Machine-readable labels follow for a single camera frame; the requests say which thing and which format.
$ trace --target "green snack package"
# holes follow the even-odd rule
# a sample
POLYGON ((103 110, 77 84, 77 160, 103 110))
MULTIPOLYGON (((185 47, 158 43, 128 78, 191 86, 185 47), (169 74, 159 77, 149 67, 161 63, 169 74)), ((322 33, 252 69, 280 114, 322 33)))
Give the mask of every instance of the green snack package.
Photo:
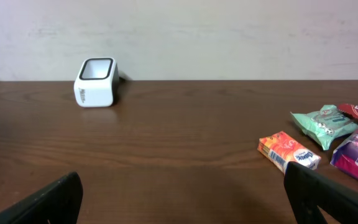
POLYGON ((350 134, 358 128, 335 105, 324 105, 320 111, 308 114, 293 114, 292 118, 303 133, 314 139, 323 150, 328 150, 335 138, 350 134))

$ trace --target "white wall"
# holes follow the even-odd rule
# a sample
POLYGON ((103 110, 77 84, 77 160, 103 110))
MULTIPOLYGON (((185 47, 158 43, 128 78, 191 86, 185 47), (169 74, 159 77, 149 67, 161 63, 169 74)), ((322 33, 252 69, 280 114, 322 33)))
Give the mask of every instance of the white wall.
POLYGON ((358 79, 358 0, 0 0, 0 80, 358 79))

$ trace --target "brown wooden surface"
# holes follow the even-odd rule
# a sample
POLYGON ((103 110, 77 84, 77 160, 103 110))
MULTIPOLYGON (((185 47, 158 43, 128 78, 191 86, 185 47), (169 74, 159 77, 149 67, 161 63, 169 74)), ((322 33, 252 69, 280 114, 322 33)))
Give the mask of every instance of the brown wooden surface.
MULTIPOLYGON (((285 131, 322 157, 290 111, 358 104, 358 81, 132 82, 110 108, 80 108, 72 82, 0 83, 0 211, 71 170, 78 223, 294 223, 283 174, 256 150, 285 131)), ((334 142, 337 146, 341 140, 334 142)))

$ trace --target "tabletop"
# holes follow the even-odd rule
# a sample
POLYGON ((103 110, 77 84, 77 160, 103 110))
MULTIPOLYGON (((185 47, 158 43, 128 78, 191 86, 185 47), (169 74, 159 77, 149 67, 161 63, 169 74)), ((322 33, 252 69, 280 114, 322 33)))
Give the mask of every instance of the tabletop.
POLYGON ((259 138, 285 131, 317 172, 358 191, 290 112, 358 104, 358 81, 125 82, 108 108, 81 108, 73 82, 0 82, 0 211, 69 171, 78 223, 295 223, 283 174, 259 138))

